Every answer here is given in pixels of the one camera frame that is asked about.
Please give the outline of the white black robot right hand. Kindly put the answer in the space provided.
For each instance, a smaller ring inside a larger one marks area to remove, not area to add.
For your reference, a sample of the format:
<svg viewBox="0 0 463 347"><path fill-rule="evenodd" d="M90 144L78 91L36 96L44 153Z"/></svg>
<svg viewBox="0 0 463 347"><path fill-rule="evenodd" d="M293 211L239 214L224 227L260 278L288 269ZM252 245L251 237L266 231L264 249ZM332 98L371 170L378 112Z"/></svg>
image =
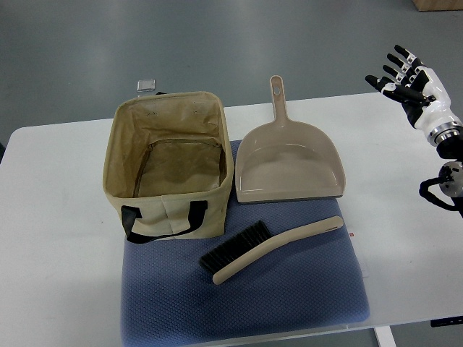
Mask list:
<svg viewBox="0 0 463 347"><path fill-rule="evenodd" d="M387 59L393 64L383 66L385 76L365 77L366 82L387 98L402 105L411 126L424 132L454 122L462 125L451 111L451 99L433 69L416 55L396 45L396 54Z"/></svg>

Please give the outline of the silver black robot right arm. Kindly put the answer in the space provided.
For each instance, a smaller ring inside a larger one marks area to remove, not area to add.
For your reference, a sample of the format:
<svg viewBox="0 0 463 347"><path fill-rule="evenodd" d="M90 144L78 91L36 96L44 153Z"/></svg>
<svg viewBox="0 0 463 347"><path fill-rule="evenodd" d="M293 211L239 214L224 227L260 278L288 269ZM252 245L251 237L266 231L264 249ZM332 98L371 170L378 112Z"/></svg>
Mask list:
<svg viewBox="0 0 463 347"><path fill-rule="evenodd" d="M428 139L436 146L438 155L449 161L444 163L437 177L420 184L419 194L435 206L462 215L462 124L459 121L441 124L430 131ZM430 191L431 186L439 186L454 204L435 196Z"/></svg>

